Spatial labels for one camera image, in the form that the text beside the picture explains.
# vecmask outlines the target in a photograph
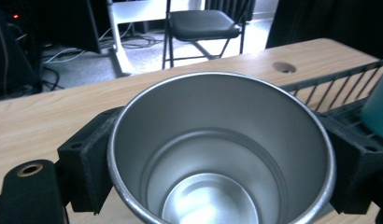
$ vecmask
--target black plastic bracket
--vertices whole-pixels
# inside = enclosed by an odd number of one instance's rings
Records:
[[[101,211],[113,187],[106,161],[108,138],[121,107],[105,111],[58,148],[63,203],[75,212]]]
[[[383,146],[361,136],[342,122],[318,114],[333,144],[337,178],[331,205],[338,213],[366,214],[383,171]]]
[[[0,223],[68,223],[54,163],[28,161],[6,174]]]

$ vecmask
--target green object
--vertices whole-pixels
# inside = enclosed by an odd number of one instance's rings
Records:
[[[361,120],[370,131],[383,138],[383,77],[363,106]]]

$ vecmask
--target chair seat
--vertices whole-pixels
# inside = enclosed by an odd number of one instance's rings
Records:
[[[182,41],[229,39],[240,34],[225,13],[219,10],[189,10],[170,13],[172,33]]]

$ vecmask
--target stainless steel cup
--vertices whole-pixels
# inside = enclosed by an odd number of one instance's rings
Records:
[[[188,74],[141,92],[107,155],[117,192],[150,223],[306,223],[335,180],[310,110],[238,74]]]

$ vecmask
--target table surface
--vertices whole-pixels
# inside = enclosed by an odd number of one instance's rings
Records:
[[[281,86],[320,77],[376,58],[330,39],[292,44],[205,63],[175,67],[144,75],[122,77],[62,91],[41,93],[0,102],[0,190],[5,174],[26,161],[57,161],[56,149],[97,114],[126,105],[142,90],[176,75],[223,71],[256,77]],[[290,63],[293,74],[274,69],[273,63]],[[317,223],[374,223],[378,209],[372,205],[365,216],[331,212]],[[140,223],[113,189],[98,216],[75,214],[68,206],[71,223]]]

